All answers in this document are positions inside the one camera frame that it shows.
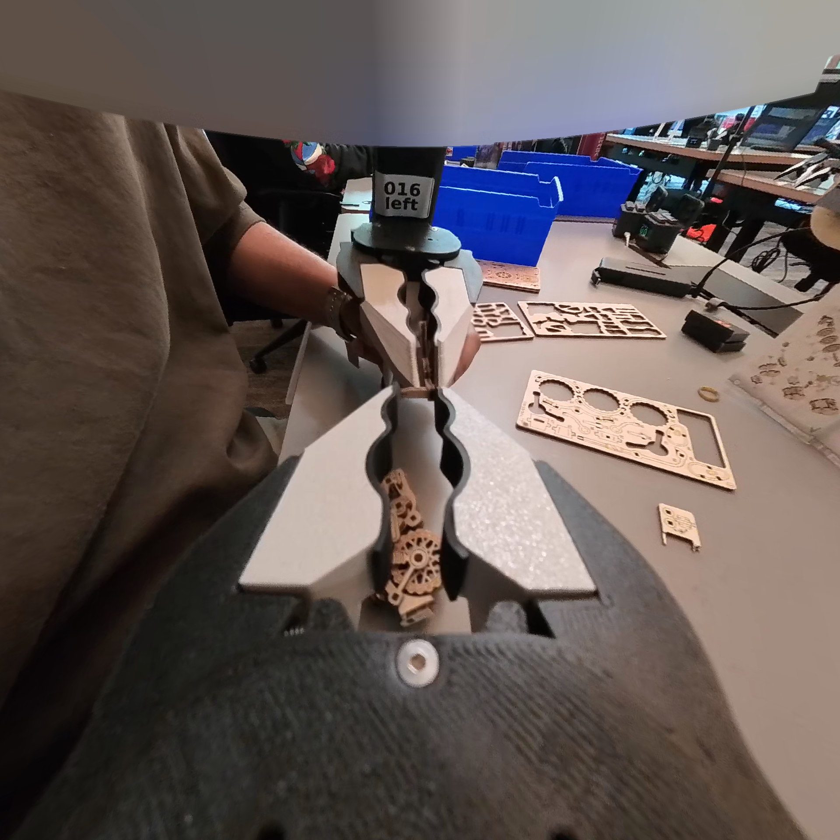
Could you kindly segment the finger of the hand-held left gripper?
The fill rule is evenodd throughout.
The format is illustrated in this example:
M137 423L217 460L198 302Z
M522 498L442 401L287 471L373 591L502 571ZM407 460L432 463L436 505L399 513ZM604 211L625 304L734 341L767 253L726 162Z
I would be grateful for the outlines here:
M472 327L474 308L462 269L431 269L428 286L435 296L432 313L437 322L436 385L446 385L455 371L468 328Z
M420 385L418 339L400 298L406 284L404 273L388 265L361 265L360 278L360 314L382 361L404 385Z

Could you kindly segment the wooden crank assembly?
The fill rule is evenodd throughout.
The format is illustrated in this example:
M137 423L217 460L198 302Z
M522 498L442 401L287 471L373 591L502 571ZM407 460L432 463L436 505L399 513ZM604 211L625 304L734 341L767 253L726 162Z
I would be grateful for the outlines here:
M415 356L419 373L419 387L425 391L433 390L436 386L434 337L437 322L432 313L434 303L434 292L422 279L406 282L407 326L416 340Z

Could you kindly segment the wooden model assembly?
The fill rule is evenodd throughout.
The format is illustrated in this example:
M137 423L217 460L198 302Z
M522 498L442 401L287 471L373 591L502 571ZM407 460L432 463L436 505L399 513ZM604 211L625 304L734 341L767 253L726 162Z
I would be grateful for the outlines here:
M441 538L426 528L403 469L389 471L381 486L387 499L392 554L389 576L376 597L395 610L402 628L410 628L434 618L436 595L443 584Z

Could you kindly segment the person's left forearm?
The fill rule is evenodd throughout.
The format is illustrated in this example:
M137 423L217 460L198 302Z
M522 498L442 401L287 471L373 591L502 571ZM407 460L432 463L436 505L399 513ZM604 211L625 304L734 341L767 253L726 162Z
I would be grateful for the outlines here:
M331 324L329 304L338 285L334 266L265 222L237 242L224 282L238 298L320 326Z

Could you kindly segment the grey desk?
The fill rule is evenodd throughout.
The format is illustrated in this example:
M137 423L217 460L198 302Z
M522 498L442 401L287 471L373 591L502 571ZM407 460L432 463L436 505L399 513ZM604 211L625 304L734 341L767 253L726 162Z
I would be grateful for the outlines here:
M523 595L535 635L439 639L423 689L383 635L285 642L298 719L240 838L805 838L662 581L555 470L526 466L595 593Z

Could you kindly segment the person's left hand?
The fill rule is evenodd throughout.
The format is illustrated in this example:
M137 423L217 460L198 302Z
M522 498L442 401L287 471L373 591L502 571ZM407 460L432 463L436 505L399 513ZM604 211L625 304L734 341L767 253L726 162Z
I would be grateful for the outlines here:
M385 373L386 363L383 361L378 349L366 342L362 333L360 305L358 302L346 301L339 307L339 324L343 335L350 337L351 341L346 343L348 359L357 364L355 359L364 359L372 363L381 373ZM446 385L452 385L467 372L468 368L480 350L480 337L476 331L469 327L463 343L458 363L452 376Z

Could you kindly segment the reddish wooden puzzle sheet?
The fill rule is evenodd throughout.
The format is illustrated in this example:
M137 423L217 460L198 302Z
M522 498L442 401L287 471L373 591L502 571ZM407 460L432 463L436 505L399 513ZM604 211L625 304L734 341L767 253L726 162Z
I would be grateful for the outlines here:
M532 294L541 291L540 270L536 266L519 266L482 259L477 262L486 286Z

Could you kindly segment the large wooden puzzle sheet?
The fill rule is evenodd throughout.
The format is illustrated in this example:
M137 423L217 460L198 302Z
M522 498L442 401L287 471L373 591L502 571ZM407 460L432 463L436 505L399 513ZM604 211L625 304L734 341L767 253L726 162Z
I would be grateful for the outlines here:
M684 417L709 427L718 464L697 455ZM516 427L721 490L738 487L717 419L695 409L533 370Z

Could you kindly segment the small wooden sheet fragment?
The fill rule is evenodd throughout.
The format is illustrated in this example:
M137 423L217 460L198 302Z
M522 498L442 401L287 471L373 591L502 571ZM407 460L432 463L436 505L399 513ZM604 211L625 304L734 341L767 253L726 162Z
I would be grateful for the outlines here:
M668 545L669 538L675 538L687 542L693 552L700 551L700 535L693 513L665 503L659 503L657 510L663 545Z

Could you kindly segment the black flat bar device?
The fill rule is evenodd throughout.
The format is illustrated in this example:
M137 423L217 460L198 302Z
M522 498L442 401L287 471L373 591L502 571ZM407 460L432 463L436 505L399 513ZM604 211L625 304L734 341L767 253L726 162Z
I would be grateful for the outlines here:
M651 262L605 257L591 273L591 284L609 284L671 298L685 298L694 289L690 267L668 267Z

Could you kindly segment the long wooden puzzle sheet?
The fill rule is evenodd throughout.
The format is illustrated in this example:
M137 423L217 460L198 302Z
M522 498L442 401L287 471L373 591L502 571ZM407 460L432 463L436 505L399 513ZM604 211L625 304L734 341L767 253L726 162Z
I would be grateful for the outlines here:
M519 301L536 338L664 340L665 332L626 303Z

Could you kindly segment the black battery charger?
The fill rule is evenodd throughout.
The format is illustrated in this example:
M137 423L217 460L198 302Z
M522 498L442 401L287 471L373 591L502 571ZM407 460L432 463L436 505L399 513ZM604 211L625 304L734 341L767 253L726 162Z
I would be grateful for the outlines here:
M700 194L670 191L658 185L646 200L625 201L620 205L612 235L625 246L652 256L665 256L678 236L700 220L707 200Z

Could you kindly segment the black box red label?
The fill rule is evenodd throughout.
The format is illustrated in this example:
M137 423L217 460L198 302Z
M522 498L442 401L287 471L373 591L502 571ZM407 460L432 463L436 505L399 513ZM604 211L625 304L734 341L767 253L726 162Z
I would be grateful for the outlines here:
M681 332L714 354L739 353L750 336L749 331L708 311L694 309L688 311Z

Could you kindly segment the printed instruction booklet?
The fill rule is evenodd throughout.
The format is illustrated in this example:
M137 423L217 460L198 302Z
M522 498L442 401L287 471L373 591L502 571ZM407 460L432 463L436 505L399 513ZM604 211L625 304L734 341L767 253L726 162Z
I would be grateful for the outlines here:
M839 466L838 290L814 305L729 381L775 422Z

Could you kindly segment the grey flat base plate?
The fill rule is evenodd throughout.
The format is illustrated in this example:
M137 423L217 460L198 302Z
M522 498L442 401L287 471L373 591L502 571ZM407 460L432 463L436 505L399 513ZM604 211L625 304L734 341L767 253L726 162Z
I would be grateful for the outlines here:
M710 275L699 294L702 301L718 299L734 308L734 313L767 331L780 333L803 313L814 308L818 300L758 274L750 268L710 251L693 241L679 237L662 264L685 266L694 271L693 282L699 283L710 268Z

